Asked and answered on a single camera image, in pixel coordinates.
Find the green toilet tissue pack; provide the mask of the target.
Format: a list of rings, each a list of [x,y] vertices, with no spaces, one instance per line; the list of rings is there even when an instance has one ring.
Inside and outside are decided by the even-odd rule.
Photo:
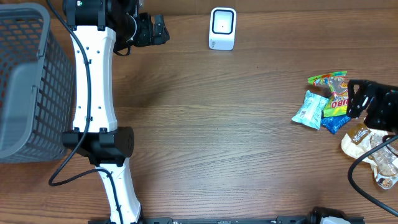
[[[292,121],[319,130],[322,112],[327,103],[328,98],[311,93],[309,90],[307,90],[303,105],[298,110],[297,114],[292,118]]]

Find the colourful Haribo candy bag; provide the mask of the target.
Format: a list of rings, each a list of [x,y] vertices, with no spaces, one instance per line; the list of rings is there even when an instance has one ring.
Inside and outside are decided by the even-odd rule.
[[[346,114],[348,107],[348,84],[345,83],[347,71],[331,72],[308,78],[308,83],[329,89],[331,96],[323,109],[324,117]]]

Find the blue wafer bar wrapper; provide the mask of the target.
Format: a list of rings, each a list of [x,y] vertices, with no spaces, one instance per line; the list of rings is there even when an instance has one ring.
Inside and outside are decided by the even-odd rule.
[[[329,132],[336,134],[336,132],[342,128],[346,123],[351,120],[346,114],[340,116],[324,117],[321,120],[321,125],[323,125]]]

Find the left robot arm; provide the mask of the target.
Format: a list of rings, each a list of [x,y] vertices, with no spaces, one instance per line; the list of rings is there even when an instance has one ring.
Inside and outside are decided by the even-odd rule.
[[[62,143],[72,155],[87,157],[92,172],[99,173],[111,211],[107,223],[144,221],[130,169],[134,131],[118,125],[112,91],[113,55],[170,39],[163,15],[140,13],[140,6],[140,1],[63,2],[75,52],[76,109]]]

